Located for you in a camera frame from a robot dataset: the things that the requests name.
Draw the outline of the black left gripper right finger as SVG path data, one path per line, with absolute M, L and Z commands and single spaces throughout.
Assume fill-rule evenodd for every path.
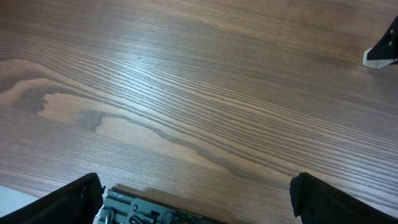
M 290 201 L 303 224 L 397 224 L 379 211 L 336 187 L 302 172 L 290 181 Z

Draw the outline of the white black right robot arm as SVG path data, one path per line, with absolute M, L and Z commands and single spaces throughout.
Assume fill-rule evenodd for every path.
M 397 20 L 396 17 L 379 42 L 363 53 L 362 65 L 382 68 L 397 65 Z

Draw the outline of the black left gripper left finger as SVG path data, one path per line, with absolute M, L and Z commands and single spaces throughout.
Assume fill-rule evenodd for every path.
M 1 224 L 93 223 L 103 206 L 104 187 L 94 172 L 1 217 Z

